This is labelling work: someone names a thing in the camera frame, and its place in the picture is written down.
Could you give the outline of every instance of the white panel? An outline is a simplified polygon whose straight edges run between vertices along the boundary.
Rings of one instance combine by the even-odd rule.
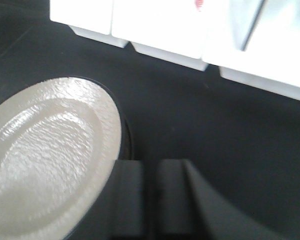
[[[113,0],[50,0],[50,19],[108,35]]]
[[[116,38],[114,36],[111,35],[105,35],[105,34],[101,34],[95,31],[89,31],[80,27],[76,27],[76,26],[69,26],[74,32],[75,34],[81,36],[81,37],[85,37],[88,39],[92,39],[92,40],[96,40],[99,42],[103,42],[105,44],[110,44],[119,48],[124,48],[128,41],[120,39],[120,38]]]
[[[205,0],[114,0],[112,35],[200,59],[207,32]]]
[[[183,65],[188,68],[204,71],[208,64],[201,59],[195,59],[188,56],[182,56],[169,51],[161,50],[158,48],[142,45],[132,42],[134,49],[141,54],[149,55],[158,59],[162,59],[175,64]]]
[[[267,90],[269,92],[280,94],[292,99],[300,100],[300,87],[294,85],[252,75],[242,71],[233,70],[226,67],[220,67],[220,74],[225,79]]]
[[[300,88],[300,0],[266,1],[247,49],[241,51],[244,32],[249,28],[245,22],[252,21],[245,9],[255,11],[260,0],[247,2],[214,1],[213,24],[202,59]]]

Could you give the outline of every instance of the textured plate surface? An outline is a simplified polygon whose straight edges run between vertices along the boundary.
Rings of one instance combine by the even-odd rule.
[[[121,121],[109,94],[64,77],[0,105],[0,240],[60,240],[112,171]]]

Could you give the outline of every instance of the plate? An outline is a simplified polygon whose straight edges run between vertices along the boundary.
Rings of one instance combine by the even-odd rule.
[[[30,86],[0,105],[0,240],[64,239],[119,156],[118,108],[78,77]]]

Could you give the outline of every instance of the black surface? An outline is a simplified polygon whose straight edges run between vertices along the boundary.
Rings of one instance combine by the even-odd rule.
[[[32,25],[33,22],[29,22],[26,18],[9,15],[8,10],[0,7],[0,55]]]
[[[14,31],[3,22],[4,31]],[[239,209],[300,239],[300,101],[222,79],[216,66],[200,72],[42,19],[0,57],[0,103],[64,76],[95,79],[117,96],[146,178],[153,178],[156,160],[190,159]],[[150,187],[146,197],[153,194]],[[147,206],[148,223],[153,215]]]
[[[159,164],[157,190],[157,224],[161,239],[200,239],[182,160],[167,159]]]

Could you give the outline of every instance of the black plastic part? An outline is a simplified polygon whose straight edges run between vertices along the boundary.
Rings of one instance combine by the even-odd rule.
[[[101,194],[67,240],[144,239],[142,165],[117,160]]]
[[[196,239],[195,213],[182,160],[163,160],[158,168],[159,231],[164,240]]]
[[[124,126],[121,126],[121,129],[125,131],[125,133],[121,135],[122,139],[119,160],[134,160],[135,148],[133,134],[131,133],[131,128],[126,120],[124,121]]]
[[[188,187],[202,228],[214,240],[283,240],[222,197],[190,161],[184,161]]]

